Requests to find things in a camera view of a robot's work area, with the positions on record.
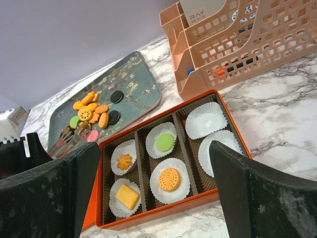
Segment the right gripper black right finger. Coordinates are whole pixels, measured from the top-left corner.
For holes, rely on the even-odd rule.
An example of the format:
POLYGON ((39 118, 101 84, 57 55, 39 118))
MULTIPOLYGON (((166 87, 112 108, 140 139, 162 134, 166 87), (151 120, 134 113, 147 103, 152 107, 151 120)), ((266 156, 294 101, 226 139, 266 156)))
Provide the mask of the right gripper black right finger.
POLYGON ((247 158, 219 141, 209 147, 231 238, 315 238, 317 183, 247 158))

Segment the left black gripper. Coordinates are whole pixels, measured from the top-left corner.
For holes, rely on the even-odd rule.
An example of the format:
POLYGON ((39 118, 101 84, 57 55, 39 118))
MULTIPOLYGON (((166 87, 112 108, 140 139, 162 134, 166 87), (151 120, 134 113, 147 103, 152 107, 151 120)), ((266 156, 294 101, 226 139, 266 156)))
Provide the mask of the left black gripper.
POLYGON ((0 143, 0 177, 5 179, 51 161, 36 132, 0 143))

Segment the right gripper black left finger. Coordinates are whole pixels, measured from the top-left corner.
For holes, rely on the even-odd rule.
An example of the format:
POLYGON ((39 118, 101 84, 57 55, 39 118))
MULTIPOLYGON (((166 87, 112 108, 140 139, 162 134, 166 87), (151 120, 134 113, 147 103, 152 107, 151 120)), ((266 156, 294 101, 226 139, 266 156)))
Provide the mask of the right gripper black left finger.
POLYGON ((87 143, 0 181, 2 238, 78 238, 101 150, 87 143))

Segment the yellow square cookie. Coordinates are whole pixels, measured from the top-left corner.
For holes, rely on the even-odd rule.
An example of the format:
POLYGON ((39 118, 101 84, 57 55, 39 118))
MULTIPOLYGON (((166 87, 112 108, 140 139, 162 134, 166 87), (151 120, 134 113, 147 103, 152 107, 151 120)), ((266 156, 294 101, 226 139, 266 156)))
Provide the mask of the yellow square cookie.
POLYGON ((126 184, 122 184, 117 191, 115 198, 126 208, 133 210, 140 198, 140 195, 126 184))

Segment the pink round cookie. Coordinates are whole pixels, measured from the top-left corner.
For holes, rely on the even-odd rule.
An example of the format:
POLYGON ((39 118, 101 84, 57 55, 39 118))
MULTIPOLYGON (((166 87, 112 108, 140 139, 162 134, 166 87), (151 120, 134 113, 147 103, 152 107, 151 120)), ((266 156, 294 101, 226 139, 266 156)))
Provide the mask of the pink round cookie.
POLYGON ((92 130, 87 137, 88 142, 97 142, 99 139, 99 132, 97 130, 92 130))

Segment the brown swirl cookie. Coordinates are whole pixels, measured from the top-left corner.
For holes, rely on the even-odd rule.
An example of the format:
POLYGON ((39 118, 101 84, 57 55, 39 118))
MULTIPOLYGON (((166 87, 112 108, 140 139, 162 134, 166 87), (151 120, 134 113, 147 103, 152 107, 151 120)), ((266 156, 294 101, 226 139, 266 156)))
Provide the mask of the brown swirl cookie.
POLYGON ((116 166, 121 171, 128 170, 132 166, 132 157, 129 154, 122 154, 117 158, 116 166))

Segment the orange cookie tin box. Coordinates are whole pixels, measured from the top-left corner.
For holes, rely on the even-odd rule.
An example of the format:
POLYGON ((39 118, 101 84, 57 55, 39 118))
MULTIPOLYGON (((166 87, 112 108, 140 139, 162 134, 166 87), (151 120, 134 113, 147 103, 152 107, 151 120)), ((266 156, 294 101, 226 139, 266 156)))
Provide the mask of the orange cookie tin box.
POLYGON ((213 140, 250 157, 214 89, 100 142, 83 229, 119 231, 218 200, 213 140))

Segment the green round cookie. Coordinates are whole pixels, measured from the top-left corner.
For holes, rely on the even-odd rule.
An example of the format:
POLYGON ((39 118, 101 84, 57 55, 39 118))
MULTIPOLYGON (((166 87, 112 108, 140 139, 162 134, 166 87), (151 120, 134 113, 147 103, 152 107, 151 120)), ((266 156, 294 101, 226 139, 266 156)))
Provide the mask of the green round cookie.
POLYGON ((170 133, 162 133, 157 137, 156 147, 161 152, 169 151, 174 145, 174 137, 170 133))
POLYGON ((78 116, 73 116, 70 119, 69 126, 71 128, 73 128, 73 129, 76 129, 78 122, 79 122, 79 117, 78 116))

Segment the orange lotus slice cookie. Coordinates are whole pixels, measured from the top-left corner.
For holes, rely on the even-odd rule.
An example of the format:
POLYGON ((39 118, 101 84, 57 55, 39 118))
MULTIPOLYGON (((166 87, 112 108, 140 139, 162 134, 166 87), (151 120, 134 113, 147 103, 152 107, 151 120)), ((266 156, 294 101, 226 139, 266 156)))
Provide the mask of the orange lotus slice cookie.
POLYGON ((89 121, 93 117, 93 112, 87 106, 83 106, 77 115, 80 121, 89 121))

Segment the orange round cracker cookie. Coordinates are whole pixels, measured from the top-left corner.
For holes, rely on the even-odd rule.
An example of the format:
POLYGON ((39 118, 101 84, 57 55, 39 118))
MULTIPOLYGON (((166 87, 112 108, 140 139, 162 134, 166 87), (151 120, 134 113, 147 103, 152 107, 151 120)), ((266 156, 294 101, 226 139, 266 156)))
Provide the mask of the orange round cracker cookie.
POLYGON ((99 127, 106 128, 108 125, 109 116, 108 113, 102 113, 99 118, 99 127))

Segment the orange flower cookie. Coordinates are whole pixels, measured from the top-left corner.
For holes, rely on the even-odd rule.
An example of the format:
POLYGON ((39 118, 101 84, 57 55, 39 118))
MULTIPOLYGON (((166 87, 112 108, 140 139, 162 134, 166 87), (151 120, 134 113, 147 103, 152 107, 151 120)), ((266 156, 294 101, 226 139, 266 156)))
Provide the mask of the orange flower cookie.
POLYGON ((95 97, 95 92, 89 92, 82 100, 81 100, 81 104, 86 106, 88 104, 90 104, 92 102, 92 100, 95 97))

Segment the black round cookie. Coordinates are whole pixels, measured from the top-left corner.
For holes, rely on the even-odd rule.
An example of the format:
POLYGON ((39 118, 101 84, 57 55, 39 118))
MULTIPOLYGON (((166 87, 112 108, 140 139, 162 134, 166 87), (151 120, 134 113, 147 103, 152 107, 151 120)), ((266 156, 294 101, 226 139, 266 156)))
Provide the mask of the black round cookie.
POLYGON ((108 117, 109 117, 108 124, 115 125, 120 120, 120 112, 118 112, 117 110, 113 110, 108 113, 108 117))
POLYGON ((116 90, 112 93, 110 97, 110 101, 114 104, 117 104, 122 101, 123 97, 124 97, 123 92, 120 90, 116 90))

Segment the floral dark serving tray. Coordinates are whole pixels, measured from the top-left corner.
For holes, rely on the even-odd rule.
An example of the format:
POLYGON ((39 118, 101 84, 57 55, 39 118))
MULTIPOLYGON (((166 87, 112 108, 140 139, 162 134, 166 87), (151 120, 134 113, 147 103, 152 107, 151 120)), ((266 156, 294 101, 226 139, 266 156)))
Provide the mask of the floral dark serving tray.
POLYGON ((48 149, 51 149, 71 119, 77 115, 73 105, 88 93, 97 93, 97 104, 109 107, 109 123, 100 128, 98 141, 104 141, 124 130, 130 124, 155 108, 160 102, 161 90, 143 55, 134 51, 82 88, 61 104, 52 114, 49 126, 48 149))

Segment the blue capped bottle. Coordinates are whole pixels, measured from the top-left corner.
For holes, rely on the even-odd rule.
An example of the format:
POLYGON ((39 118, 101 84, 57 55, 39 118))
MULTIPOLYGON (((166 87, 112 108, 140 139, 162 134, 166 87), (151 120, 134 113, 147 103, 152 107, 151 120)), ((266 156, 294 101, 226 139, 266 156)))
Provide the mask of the blue capped bottle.
POLYGON ((192 68, 192 69, 188 70, 188 72, 187 72, 187 76, 189 76, 189 75, 191 74, 191 72, 193 72, 193 71, 195 71, 195 69, 194 69, 194 68, 192 68))

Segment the peach plastic desk organizer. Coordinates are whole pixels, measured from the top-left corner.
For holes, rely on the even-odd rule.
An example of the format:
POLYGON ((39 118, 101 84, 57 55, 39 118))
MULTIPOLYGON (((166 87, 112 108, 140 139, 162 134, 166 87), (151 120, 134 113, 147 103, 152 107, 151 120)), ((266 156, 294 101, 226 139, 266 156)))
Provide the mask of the peach plastic desk organizer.
POLYGON ((314 0, 228 0, 189 26, 180 3, 159 14, 179 96, 220 90, 317 50, 314 0), (195 71, 187 76, 188 70, 195 71))

